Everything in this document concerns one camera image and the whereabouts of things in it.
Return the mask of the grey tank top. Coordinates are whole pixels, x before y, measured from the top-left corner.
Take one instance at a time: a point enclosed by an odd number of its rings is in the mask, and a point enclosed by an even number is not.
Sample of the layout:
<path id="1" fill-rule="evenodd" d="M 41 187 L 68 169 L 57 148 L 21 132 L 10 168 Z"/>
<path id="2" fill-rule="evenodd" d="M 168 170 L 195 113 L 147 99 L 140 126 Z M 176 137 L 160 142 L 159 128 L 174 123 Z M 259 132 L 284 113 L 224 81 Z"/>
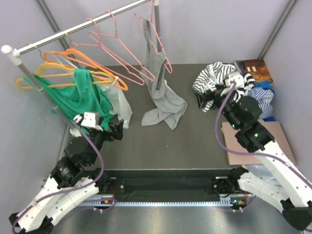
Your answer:
<path id="1" fill-rule="evenodd" d="M 141 77 L 156 107 L 143 115 L 141 125 L 151 126 L 165 121 L 170 129 L 174 130 L 178 125 L 178 121 L 184 115 L 188 103 L 167 84 L 164 77 L 167 56 L 164 52 L 158 52 L 153 47 L 151 25 L 146 19 L 143 20 L 143 34 L 147 47 Z"/>

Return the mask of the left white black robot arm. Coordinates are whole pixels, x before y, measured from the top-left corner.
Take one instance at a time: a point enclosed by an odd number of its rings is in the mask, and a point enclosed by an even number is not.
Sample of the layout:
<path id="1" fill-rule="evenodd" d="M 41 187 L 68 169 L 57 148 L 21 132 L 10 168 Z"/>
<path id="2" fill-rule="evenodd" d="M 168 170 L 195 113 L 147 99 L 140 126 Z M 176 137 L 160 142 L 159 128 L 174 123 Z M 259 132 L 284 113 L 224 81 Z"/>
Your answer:
<path id="1" fill-rule="evenodd" d="M 111 179 L 104 173 L 100 150 L 104 142 L 122 140 L 124 121 L 101 127 L 103 119 L 94 113 L 75 116 L 78 135 L 64 150 L 45 184 L 32 202 L 21 212 L 9 216 L 12 233 L 49 234 L 75 207 L 97 193 L 106 193 Z"/>

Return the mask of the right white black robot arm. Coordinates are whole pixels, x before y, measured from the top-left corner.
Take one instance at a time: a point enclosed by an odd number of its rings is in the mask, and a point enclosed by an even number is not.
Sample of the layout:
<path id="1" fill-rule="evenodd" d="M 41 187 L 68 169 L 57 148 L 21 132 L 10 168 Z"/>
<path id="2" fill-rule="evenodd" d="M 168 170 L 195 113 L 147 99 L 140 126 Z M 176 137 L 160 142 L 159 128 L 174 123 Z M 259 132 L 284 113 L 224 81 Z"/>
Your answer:
<path id="1" fill-rule="evenodd" d="M 251 171 L 239 167 L 228 175 L 228 188 L 233 193 L 249 192 L 278 210 L 284 219 L 299 231 L 309 231 L 312 224 L 312 183 L 306 179 L 288 159 L 274 136 L 259 121 L 261 109 L 250 96 L 234 99 L 234 89 L 226 95 L 221 90 L 196 91 L 199 107 L 212 101 L 218 115 L 223 115 L 236 130 L 235 138 L 245 152 L 223 146 L 229 153 L 254 156 L 272 174 L 278 186 L 257 177 Z"/>

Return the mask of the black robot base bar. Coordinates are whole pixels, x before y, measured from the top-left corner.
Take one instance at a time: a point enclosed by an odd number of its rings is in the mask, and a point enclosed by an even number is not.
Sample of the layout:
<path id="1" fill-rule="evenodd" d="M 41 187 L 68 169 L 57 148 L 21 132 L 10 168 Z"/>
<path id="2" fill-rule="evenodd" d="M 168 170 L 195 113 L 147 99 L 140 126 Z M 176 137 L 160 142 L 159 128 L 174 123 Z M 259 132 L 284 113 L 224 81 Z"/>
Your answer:
<path id="1" fill-rule="evenodd" d="M 119 202 L 204 202 L 237 194 L 229 169 L 105 170 Z"/>

